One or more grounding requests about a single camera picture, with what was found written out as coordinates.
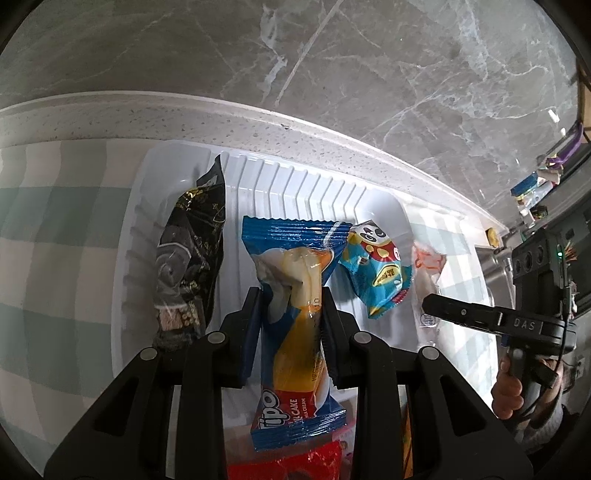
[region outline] gray marble wall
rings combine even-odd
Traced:
[[[0,56],[0,106],[108,89],[261,106],[392,153],[511,225],[508,190],[575,120],[575,72],[533,0],[45,0]]]

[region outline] speckled countertop edge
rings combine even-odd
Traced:
[[[0,110],[0,148],[52,140],[188,140],[257,151],[359,177],[477,218],[506,232],[484,209],[382,150],[325,127],[261,108],[158,92],[83,92]]]

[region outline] red snack package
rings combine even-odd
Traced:
[[[302,455],[228,466],[228,480],[338,480],[341,449],[330,442]]]

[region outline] blue cartoon snack bag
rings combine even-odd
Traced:
[[[372,220],[351,228],[339,262],[370,319],[381,317],[408,293],[412,268],[402,266],[398,248]]]

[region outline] purple object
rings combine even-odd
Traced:
[[[550,170],[558,170],[577,151],[583,139],[583,124],[577,121],[573,139],[556,155],[556,158],[546,158],[546,166]]]

